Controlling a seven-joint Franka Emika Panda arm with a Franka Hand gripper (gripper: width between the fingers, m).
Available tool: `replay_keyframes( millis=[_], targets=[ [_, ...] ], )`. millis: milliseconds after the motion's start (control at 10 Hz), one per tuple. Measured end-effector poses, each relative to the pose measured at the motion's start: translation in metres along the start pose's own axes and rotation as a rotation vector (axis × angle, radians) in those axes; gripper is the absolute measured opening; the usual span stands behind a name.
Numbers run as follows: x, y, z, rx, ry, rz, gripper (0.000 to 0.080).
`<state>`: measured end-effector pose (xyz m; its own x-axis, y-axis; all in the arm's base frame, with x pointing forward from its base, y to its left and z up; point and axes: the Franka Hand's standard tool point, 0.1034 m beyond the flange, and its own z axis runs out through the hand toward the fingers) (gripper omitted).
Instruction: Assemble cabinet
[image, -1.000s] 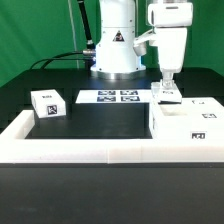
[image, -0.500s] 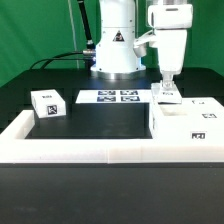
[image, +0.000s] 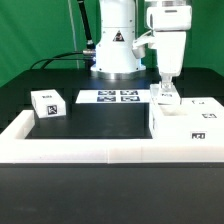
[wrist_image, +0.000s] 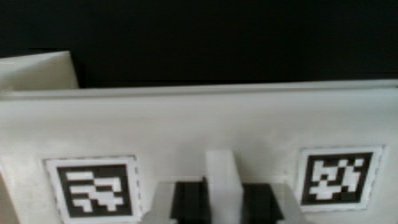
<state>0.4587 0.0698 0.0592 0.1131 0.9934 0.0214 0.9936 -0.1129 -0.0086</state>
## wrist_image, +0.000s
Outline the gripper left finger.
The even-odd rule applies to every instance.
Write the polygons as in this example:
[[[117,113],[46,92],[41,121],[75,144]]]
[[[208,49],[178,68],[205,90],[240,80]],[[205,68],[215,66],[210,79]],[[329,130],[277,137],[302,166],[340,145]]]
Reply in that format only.
[[[157,185],[142,224],[212,224],[206,179],[164,182]]]

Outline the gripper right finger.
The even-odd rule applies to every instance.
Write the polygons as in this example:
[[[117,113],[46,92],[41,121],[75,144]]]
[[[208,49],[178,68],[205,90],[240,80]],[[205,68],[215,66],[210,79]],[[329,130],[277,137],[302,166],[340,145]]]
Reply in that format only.
[[[240,224],[309,224],[286,184],[244,184]]]

